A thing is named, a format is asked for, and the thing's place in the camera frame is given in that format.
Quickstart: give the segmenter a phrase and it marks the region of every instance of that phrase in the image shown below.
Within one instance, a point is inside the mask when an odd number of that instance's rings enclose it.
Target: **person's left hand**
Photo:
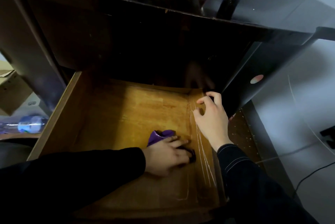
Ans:
[[[177,136],[163,139],[145,149],[145,171],[153,175],[168,176],[171,168],[190,162],[190,153],[177,147],[185,145],[188,140],[177,139]]]

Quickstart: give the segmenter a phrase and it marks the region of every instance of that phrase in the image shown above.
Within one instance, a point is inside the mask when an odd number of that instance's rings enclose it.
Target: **purple cloth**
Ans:
[[[162,139],[172,137],[172,136],[174,136],[174,131],[173,130],[165,130],[165,131],[162,131],[162,132],[153,131],[150,134],[147,147],[161,141]]]

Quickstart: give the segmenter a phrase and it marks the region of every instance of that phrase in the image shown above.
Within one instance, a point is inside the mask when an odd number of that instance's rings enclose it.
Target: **drawer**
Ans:
[[[144,174],[74,215],[112,219],[208,211],[219,206],[222,181],[216,179],[212,148],[192,114],[195,107],[204,108],[195,103],[202,96],[201,89],[99,80],[76,72],[28,160],[62,151],[145,148],[153,130],[175,130],[191,140],[195,163],[169,177]]]

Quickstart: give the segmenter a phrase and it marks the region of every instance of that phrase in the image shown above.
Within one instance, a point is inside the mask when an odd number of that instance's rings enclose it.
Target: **person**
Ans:
[[[206,105],[204,115],[199,109],[193,111],[195,121],[217,152],[236,222],[317,223],[229,140],[221,95],[207,92],[197,103]],[[54,153],[1,169],[1,216],[60,216],[93,203],[144,172],[166,176],[172,167],[189,162],[188,152],[177,149],[186,143],[171,137],[145,149]]]

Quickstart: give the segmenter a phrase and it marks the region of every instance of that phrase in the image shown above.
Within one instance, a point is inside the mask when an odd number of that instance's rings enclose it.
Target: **sleeve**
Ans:
[[[239,223],[317,223],[233,144],[217,151],[225,194]]]
[[[60,216],[108,195],[145,171],[140,148],[54,153],[0,170],[2,216]]]

